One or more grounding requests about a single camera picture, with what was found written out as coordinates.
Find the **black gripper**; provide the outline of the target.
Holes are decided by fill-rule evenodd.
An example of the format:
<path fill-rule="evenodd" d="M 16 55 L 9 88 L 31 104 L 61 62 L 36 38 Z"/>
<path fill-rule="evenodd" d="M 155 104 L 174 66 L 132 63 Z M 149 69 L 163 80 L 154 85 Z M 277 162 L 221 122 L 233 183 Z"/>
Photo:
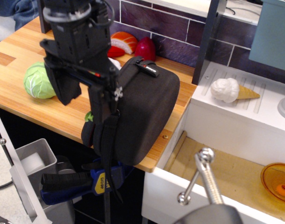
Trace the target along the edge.
<path fill-rule="evenodd" d="M 51 86 L 63 105 L 81 93 L 87 85 L 93 122 L 102 124 L 122 97 L 118 72 L 108 59 L 111 47 L 107 14 L 44 14 L 54 39 L 43 40 L 45 69 Z"/>

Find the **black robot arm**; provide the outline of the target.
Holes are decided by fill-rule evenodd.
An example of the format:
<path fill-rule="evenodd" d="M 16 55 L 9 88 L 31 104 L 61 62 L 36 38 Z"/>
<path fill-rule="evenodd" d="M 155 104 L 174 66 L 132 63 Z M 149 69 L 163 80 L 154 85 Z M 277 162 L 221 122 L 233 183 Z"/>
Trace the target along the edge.
<path fill-rule="evenodd" d="M 53 40 L 42 40 L 44 64 L 49 81 L 62 104 L 88 87 L 93 121 L 104 122 L 116 112 L 122 88 L 118 69 L 107 56 L 110 31 L 115 17 L 104 0 L 47 0 L 44 19 L 51 25 Z"/>

